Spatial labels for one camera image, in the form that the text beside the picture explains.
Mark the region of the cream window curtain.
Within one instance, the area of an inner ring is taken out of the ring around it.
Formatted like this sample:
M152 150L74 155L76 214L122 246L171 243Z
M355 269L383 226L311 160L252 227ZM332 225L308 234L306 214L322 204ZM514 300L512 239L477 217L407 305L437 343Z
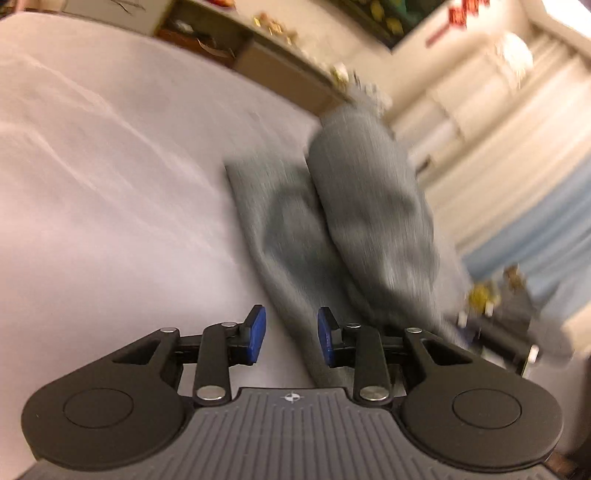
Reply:
M475 280L516 267L540 317L567 323L590 302L589 58L507 33L426 94L461 130L417 172L437 221Z

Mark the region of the white box of items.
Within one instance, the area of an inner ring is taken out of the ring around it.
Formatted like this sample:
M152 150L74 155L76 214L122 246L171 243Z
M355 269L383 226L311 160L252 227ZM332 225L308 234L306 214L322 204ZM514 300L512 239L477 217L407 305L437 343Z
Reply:
M377 84L363 82L356 72L349 76L348 94L353 101L383 116L393 105L392 98Z

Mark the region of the grey sweatpants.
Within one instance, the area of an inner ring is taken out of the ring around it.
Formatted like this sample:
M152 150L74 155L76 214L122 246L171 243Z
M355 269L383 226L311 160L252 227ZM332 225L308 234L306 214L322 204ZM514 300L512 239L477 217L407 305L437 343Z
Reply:
M303 160L259 156L226 174L254 268L315 385L353 384L351 370L322 358L322 307L341 323L420 327L464 344L451 319L467 271L375 115L342 107L322 120Z

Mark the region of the wall mounted television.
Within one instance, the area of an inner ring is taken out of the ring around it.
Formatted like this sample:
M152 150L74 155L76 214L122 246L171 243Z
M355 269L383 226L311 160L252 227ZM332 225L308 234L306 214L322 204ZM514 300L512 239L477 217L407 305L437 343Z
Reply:
M442 0L334 0L363 30L389 50L445 4Z

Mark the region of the gold tissue box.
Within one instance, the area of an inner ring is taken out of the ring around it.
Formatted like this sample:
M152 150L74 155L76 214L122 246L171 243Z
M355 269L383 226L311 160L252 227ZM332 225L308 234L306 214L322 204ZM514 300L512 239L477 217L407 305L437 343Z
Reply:
M349 71L344 63L337 63L329 67L329 73L332 76L332 80L335 86L338 86L342 90L346 90L349 85Z

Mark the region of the long grey tv cabinet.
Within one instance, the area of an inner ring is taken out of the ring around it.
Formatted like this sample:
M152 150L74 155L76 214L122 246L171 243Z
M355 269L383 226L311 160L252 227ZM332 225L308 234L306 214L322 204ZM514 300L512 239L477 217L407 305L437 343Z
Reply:
M353 97L301 50L207 1L65 1L61 12L157 37L228 67L322 116Z

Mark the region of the white tower air conditioner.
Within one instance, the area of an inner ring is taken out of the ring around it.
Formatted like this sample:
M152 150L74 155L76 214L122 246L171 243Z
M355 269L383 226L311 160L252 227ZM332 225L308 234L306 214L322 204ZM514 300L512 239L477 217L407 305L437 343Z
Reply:
M432 155L440 148L461 136L452 113L431 94L424 95L408 108L399 127L409 161L417 172L431 162Z

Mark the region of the gold ornament set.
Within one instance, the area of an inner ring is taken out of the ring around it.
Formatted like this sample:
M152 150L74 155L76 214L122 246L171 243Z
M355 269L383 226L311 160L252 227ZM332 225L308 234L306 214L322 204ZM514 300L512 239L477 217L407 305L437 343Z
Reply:
M259 12L252 17L252 22L257 27L266 30L272 36L281 37L287 42L294 43L297 41L297 30L288 29L286 25L270 17L266 12Z

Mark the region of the red chinese knot decoration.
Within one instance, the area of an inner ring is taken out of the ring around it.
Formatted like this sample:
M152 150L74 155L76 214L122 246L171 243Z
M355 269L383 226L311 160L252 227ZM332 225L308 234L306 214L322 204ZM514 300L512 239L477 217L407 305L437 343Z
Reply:
M483 9L491 5L490 0L453 1L448 7L447 22L435 31L425 42L427 48L434 46L450 30L466 30L470 18L477 18Z

